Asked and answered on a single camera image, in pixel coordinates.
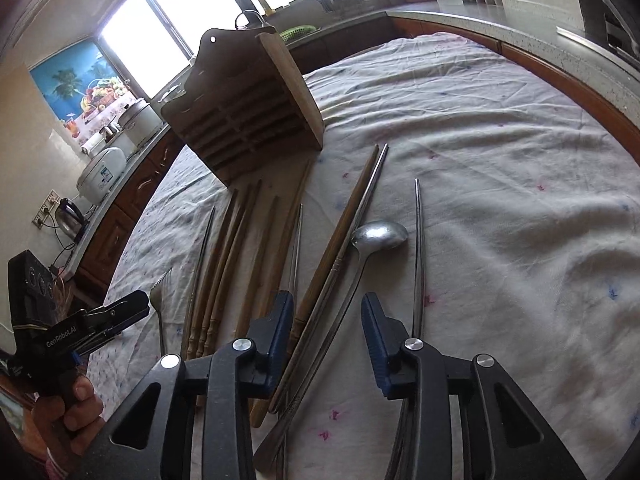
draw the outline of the fruit poster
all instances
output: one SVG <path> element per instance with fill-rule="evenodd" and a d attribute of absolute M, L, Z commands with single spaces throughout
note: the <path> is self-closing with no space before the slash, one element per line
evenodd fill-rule
<path fill-rule="evenodd" d="M 31 76 L 80 146 L 136 100 L 92 40 L 43 61 Z"/>

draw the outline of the wooden utensil holder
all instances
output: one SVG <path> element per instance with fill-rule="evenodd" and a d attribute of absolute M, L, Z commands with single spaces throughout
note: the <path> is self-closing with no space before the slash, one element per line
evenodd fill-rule
<path fill-rule="evenodd" d="M 273 27 L 205 32 L 184 88 L 161 114 L 226 186 L 277 156 L 322 150 L 322 116 Z"/>

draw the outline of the rice cooker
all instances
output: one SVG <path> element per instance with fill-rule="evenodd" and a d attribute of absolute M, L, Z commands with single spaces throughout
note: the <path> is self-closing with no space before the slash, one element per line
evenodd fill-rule
<path fill-rule="evenodd" d="M 140 148 L 162 129 L 164 122 L 151 105 L 140 98 L 127 106 L 118 125 L 135 147 Z"/>
<path fill-rule="evenodd" d="M 98 205 L 109 192 L 127 165 L 120 148 L 107 148 L 92 158 L 78 178 L 78 193 Z"/>

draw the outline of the countertop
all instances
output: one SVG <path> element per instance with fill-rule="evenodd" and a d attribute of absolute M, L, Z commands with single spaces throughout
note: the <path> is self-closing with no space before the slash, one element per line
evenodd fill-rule
<path fill-rule="evenodd" d="M 408 18 L 465 28 L 516 46 L 574 76 L 602 95 L 640 128 L 640 73 L 624 62 L 625 70 L 593 48 L 558 34 L 558 27 L 584 37 L 555 20 L 505 7 L 484 4 L 440 6 L 437 2 L 407 4 L 376 10 L 335 23 L 288 45 L 296 48 L 342 28 L 381 16 Z"/>
<path fill-rule="evenodd" d="M 158 133 L 155 134 L 146 143 L 142 149 L 140 149 L 137 153 L 132 155 L 127 161 L 127 166 L 122 173 L 122 175 L 118 178 L 116 183 L 113 185 L 111 190 L 104 197 L 100 205 L 96 208 L 94 214 L 91 216 L 87 228 L 84 231 L 84 235 L 80 239 L 78 245 L 75 246 L 74 251 L 72 253 L 71 259 L 69 263 L 66 265 L 65 272 L 63 273 L 63 279 L 70 278 L 76 273 L 78 270 L 78 265 L 84 256 L 84 252 L 86 248 L 89 246 L 91 239 L 93 238 L 96 230 L 98 229 L 98 225 L 106 215 L 108 209 L 110 208 L 113 201 L 116 199 L 118 193 L 122 190 L 125 184 L 129 181 L 131 175 L 134 174 L 138 166 L 145 160 L 146 156 L 151 152 L 151 150 L 156 146 L 156 144 L 164 137 L 164 134 L 167 133 L 171 129 L 171 126 L 166 124 Z"/>

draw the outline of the silver bolt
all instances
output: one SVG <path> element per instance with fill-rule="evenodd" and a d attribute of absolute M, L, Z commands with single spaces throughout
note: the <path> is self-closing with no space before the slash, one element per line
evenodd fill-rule
<path fill-rule="evenodd" d="M 176 354 L 167 354 L 162 359 L 160 359 L 160 364 L 162 368 L 173 368 L 178 365 L 180 362 L 180 357 Z"/>
<path fill-rule="evenodd" d="M 476 357 L 476 363 L 484 368 L 491 368 L 494 365 L 495 360 L 489 354 L 480 354 Z"/>
<path fill-rule="evenodd" d="M 248 350 L 249 348 L 251 348 L 251 340 L 250 339 L 246 339 L 244 337 L 241 337 L 240 339 L 236 339 L 234 341 L 234 350 L 238 350 L 239 352 L 242 352 L 244 350 Z"/>
<path fill-rule="evenodd" d="M 420 350 L 424 343 L 417 337 L 410 337 L 404 342 L 404 347 L 409 350 Z"/>

